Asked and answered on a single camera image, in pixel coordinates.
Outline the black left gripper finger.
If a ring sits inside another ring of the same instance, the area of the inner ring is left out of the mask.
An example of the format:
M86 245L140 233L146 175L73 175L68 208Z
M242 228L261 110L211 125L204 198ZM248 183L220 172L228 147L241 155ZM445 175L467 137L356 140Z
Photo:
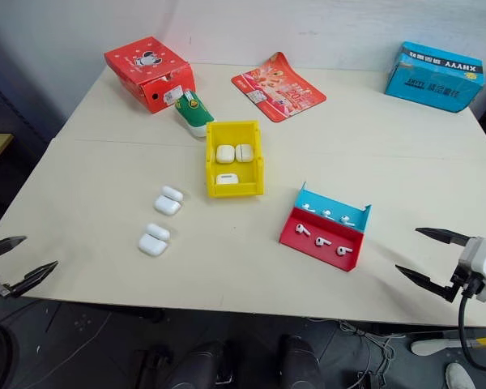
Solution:
M26 240L26 236L6 237L0 240L0 256L14 249L21 242Z
M40 284L58 265L58 261L47 263L27 273L23 280L11 286L10 296L20 297Z

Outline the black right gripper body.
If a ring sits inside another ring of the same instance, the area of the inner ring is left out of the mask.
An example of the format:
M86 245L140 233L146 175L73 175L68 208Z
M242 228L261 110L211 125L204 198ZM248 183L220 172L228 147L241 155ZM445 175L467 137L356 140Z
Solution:
M484 275L472 271L466 265L458 264L450 278L452 283L450 287L449 302L453 302L459 290L462 290L463 296L472 298L479 294L484 288Z

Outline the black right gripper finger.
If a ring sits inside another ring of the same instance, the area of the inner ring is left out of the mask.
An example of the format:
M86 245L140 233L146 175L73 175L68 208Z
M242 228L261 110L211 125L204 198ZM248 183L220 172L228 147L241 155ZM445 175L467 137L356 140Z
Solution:
M395 266L403 275L405 275L411 282L418 285L422 289L425 289L433 294L436 294L447 302L453 302L456 296L455 286L441 286L431 281L428 276L425 276L417 271L413 271L406 267L399 265Z
M471 239L467 235L449 231L447 229L416 228L416 232L422 233L433 240L443 242L445 244L455 244L458 246L465 246Z

